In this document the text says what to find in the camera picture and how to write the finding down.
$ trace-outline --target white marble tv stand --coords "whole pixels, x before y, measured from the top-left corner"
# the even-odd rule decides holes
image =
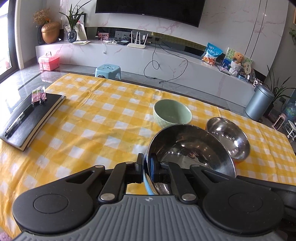
[[[145,66],[152,60],[155,46],[146,46],[145,49],[130,48],[123,45],[103,44],[102,41],[91,41],[86,45],[74,45],[67,41],[54,44],[36,46],[37,58],[46,52],[59,54],[61,64],[74,64],[98,67],[102,64],[119,65],[122,71],[134,74],[143,74]],[[216,67],[209,66],[199,59],[172,52],[188,60],[188,67],[181,77],[171,82],[197,89],[238,105],[246,107],[254,94],[250,83],[239,80],[220,72]],[[145,74],[160,80],[169,80],[179,76],[186,60],[156,48],[154,60],[160,67],[155,70],[152,63],[146,68]]]

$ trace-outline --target bowl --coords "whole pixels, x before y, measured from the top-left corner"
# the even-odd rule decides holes
[[[185,169],[189,169],[192,164],[199,164],[231,177],[236,176],[228,151],[215,137],[196,126],[173,125],[158,132],[145,155],[148,168],[152,153],[156,154],[159,162],[174,162]],[[168,186],[152,183],[149,173],[148,169],[144,175],[148,193],[169,194]]]
[[[188,124],[192,120],[188,107],[171,99],[157,101],[153,107],[153,117],[162,128],[174,124]]]
[[[206,131],[219,140],[229,155],[244,160],[250,153],[250,143],[246,134],[230,120],[214,117],[206,124]]]

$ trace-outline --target gray trash can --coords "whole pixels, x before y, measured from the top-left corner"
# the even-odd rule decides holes
[[[258,85],[248,103],[245,112],[254,121],[258,121],[274,99],[273,93],[263,85]]]

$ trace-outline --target gray ribbed panel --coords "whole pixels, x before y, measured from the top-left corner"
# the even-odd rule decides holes
[[[237,237],[215,228],[199,207],[174,196],[125,195],[105,204],[85,226],[68,234],[37,236],[22,233],[15,241],[281,241],[274,232],[260,237]]]

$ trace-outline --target pink storage box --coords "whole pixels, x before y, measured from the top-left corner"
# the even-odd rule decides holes
[[[38,63],[41,70],[52,71],[59,67],[59,56],[47,52],[46,55],[42,55],[38,58]]]

